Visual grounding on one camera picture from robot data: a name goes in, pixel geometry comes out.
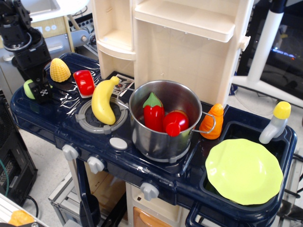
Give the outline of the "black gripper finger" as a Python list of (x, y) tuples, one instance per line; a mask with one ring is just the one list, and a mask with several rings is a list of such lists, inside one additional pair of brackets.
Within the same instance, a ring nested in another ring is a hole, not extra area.
[(45, 69), (32, 79), (32, 82), (29, 83), (29, 89), (33, 99), (38, 103), (45, 103), (52, 99), (52, 88)]

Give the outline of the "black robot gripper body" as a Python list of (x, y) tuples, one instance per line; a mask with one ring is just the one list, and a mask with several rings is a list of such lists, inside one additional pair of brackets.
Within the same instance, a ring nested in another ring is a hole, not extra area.
[(45, 39), (38, 30), (26, 33), (26, 40), (13, 45), (14, 63), (21, 75), (34, 82), (44, 82), (45, 66), (51, 61)]

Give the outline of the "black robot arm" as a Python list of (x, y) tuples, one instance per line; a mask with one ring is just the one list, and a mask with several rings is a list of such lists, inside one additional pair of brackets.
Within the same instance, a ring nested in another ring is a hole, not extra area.
[(42, 33), (31, 26), (32, 18), (19, 0), (0, 2), (0, 35), (4, 48), (12, 52), (12, 64), (28, 84), (29, 94), (38, 103), (52, 99), (45, 67), (51, 56)]

